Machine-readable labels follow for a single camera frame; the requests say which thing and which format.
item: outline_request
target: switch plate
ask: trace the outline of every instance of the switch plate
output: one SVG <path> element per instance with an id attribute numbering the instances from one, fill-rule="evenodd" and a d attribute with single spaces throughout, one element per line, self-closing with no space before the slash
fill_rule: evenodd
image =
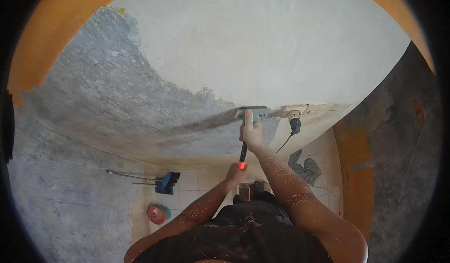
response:
<path id="1" fill-rule="evenodd" d="M 296 118 L 296 117 L 303 117 L 305 115 L 309 114 L 318 114 L 322 111 L 322 109 L 326 108 L 327 104 L 321 103 L 321 104 L 294 104 L 289 106 L 284 106 L 280 112 L 281 118 Z"/>

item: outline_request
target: yellow wall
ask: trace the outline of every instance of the yellow wall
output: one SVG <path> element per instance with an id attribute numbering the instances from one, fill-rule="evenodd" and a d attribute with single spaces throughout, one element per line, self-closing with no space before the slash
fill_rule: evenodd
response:
<path id="1" fill-rule="evenodd" d="M 403 0 L 373 0 L 380 7 L 382 7 L 396 22 L 402 27 L 402 29 L 409 35 L 411 40 L 417 46 L 419 51 L 424 56 L 428 66 L 434 73 L 434 64 L 431 58 L 430 51 L 425 42 L 424 35 L 420 31 L 419 24 L 416 22 L 413 13 Z"/>
<path id="2" fill-rule="evenodd" d="M 14 51 L 8 90 L 23 107 L 19 89 L 29 91 L 44 82 L 59 53 L 86 20 L 112 0 L 41 0 Z"/>

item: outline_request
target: electrical outlet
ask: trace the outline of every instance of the electrical outlet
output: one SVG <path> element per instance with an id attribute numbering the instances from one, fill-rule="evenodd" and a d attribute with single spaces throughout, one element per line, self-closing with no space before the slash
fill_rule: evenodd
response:
<path id="1" fill-rule="evenodd" d="M 284 108 L 282 109 L 282 111 L 280 113 L 280 117 L 287 118 L 287 117 L 289 117 L 289 114 L 292 112 L 291 116 L 293 118 L 299 118 L 299 117 L 301 117 L 303 112 L 307 109 L 307 107 L 308 107 L 308 105 L 306 105 L 306 104 L 284 106 Z"/>

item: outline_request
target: cable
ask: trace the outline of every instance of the cable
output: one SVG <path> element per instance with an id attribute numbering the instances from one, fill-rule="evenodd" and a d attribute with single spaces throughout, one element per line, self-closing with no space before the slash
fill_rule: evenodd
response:
<path id="1" fill-rule="evenodd" d="M 289 138 L 286 140 L 286 142 L 284 142 L 284 144 L 281 146 L 281 148 L 278 149 L 278 151 L 275 153 L 277 154 L 283 147 L 284 145 L 289 141 L 289 139 L 294 136 L 295 134 L 297 134 L 298 132 L 300 132 L 300 127 L 301 127 L 301 122 L 299 118 L 293 118 L 289 121 L 289 124 L 291 125 L 291 135 L 289 136 Z"/>
<path id="2" fill-rule="evenodd" d="M 283 147 L 284 145 L 289 141 L 289 139 L 292 137 L 293 135 L 290 135 L 289 138 L 286 140 L 286 142 L 284 142 L 284 144 L 281 146 L 281 148 L 278 149 L 278 151 L 275 153 L 277 154 Z"/>
<path id="3" fill-rule="evenodd" d="M 333 192 L 331 192 L 329 189 L 324 188 L 324 187 L 316 187 L 316 186 L 312 186 L 313 188 L 318 188 L 318 189 L 326 189 L 330 194 L 332 194 L 333 196 L 335 196 L 336 198 L 339 198 L 337 195 L 333 194 Z"/>

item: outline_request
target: white wall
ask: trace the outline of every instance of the white wall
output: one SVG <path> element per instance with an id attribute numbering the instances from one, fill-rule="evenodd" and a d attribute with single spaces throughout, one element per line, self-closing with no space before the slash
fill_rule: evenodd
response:
<path id="1" fill-rule="evenodd" d="M 114 0 L 160 76 L 243 105 L 350 104 L 302 121 L 300 148 L 356 107 L 410 39 L 372 0 Z M 289 135 L 282 121 L 274 148 Z"/>

